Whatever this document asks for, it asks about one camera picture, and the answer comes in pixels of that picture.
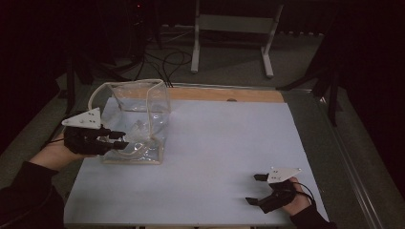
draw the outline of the person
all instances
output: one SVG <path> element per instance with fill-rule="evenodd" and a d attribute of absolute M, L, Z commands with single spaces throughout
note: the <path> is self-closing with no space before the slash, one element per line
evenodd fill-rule
<path fill-rule="evenodd" d="M 87 156 L 71 152 L 62 139 L 60 135 L 23 162 L 12 184 L 0 190 L 0 229 L 64 228 L 64 202 L 52 185 L 52 177 L 69 163 Z M 296 177 L 290 180 L 297 191 L 303 192 Z M 325 221 L 305 196 L 297 195 L 283 209 L 298 229 L 337 228 L 335 223 Z"/>
<path fill-rule="evenodd" d="M 295 190 L 304 193 L 296 177 L 289 179 Z M 296 195 L 294 200 L 282 207 L 290 215 L 291 222 L 297 229 L 335 229 L 336 223 L 326 221 L 316 210 L 315 205 L 311 205 L 309 199 L 304 195 Z"/>

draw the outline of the black sleeve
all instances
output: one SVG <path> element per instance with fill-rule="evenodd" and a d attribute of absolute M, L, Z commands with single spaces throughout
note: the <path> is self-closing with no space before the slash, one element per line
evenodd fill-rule
<path fill-rule="evenodd" d="M 63 228 L 63 199 L 52 186 L 52 176 L 56 174 L 57 171 L 24 162 L 11 186 L 0 190 L 0 225 Z"/>
<path fill-rule="evenodd" d="M 298 229 L 337 229 L 336 224 L 322 218 L 313 205 L 290 217 L 290 219 Z"/>

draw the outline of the human hand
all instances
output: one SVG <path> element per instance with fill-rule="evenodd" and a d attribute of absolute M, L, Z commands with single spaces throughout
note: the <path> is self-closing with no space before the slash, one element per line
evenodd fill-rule
<path fill-rule="evenodd" d="M 62 139 L 63 134 L 57 136 L 55 140 Z M 70 151 L 64 144 L 63 140 L 49 143 L 37 155 L 35 155 L 30 163 L 37 164 L 48 169 L 60 171 L 63 167 L 75 160 L 85 157 L 93 157 L 88 155 L 79 155 Z"/>
<path fill-rule="evenodd" d="M 293 183 L 295 190 L 302 193 L 304 192 L 301 185 L 297 183 L 298 179 L 296 177 L 291 177 L 289 181 Z M 306 209 L 309 206 L 310 202 L 306 196 L 296 195 L 291 203 L 287 204 L 286 206 L 283 206 L 283 209 L 287 213 L 289 213 L 290 216 L 294 216 L 295 214 L 301 212 L 302 210 Z"/>

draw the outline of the person's left hand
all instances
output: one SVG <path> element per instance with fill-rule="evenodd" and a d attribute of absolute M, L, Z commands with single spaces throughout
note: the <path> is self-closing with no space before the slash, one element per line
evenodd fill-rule
<path fill-rule="evenodd" d="M 62 139 L 63 134 L 59 135 L 55 140 Z M 89 155 L 79 155 L 70 151 L 64 141 L 56 141 L 49 143 L 37 155 L 35 155 L 30 163 L 37 164 L 48 169 L 60 171 L 63 167 L 71 162 L 85 157 L 94 157 Z"/>

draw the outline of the gray floor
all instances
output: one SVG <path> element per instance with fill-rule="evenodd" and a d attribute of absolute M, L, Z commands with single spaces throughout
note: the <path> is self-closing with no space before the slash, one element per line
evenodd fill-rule
<path fill-rule="evenodd" d="M 188 29 L 166 29 L 187 31 Z M 174 36 L 163 35 L 163 41 Z M 243 36 L 227 42 L 212 41 L 207 33 L 202 39 L 199 72 L 190 72 L 190 64 L 181 66 L 171 76 L 175 86 L 203 84 L 223 87 L 253 87 L 273 90 L 301 77 L 322 37 L 300 36 L 294 38 L 278 34 L 270 51 L 274 77 L 265 76 L 259 52 L 263 37 Z M 164 48 L 182 49 L 191 53 L 192 35 L 163 43 Z M 173 50 L 155 50 L 151 43 L 147 52 L 164 58 Z M 148 55 L 155 64 L 145 64 L 139 78 L 158 78 L 155 68 L 161 61 Z M 173 55 L 168 61 L 181 60 Z M 171 72 L 173 66 L 166 66 Z M 134 78 L 139 67 L 123 75 Z M 86 109 L 91 92 L 103 81 L 95 73 L 94 85 L 77 83 L 76 110 Z M 63 88 L 63 77 L 60 79 Z M 345 91 L 340 89 L 336 113 L 337 127 L 332 127 L 325 116 L 326 106 L 308 93 L 313 86 L 310 81 L 297 90 L 284 92 L 284 98 L 293 114 L 309 163 L 315 174 L 318 187 L 331 220 L 339 228 L 405 228 L 405 204 L 389 177 L 378 152 L 355 113 Z M 0 156 L 0 187 L 12 181 L 23 160 L 33 156 L 47 140 L 64 116 L 66 100 L 54 98 L 20 133 L 11 146 Z M 54 178 L 59 193 L 67 198 L 80 167 L 80 161 L 71 164 Z M 72 226 L 69 228 L 106 228 L 102 226 Z"/>

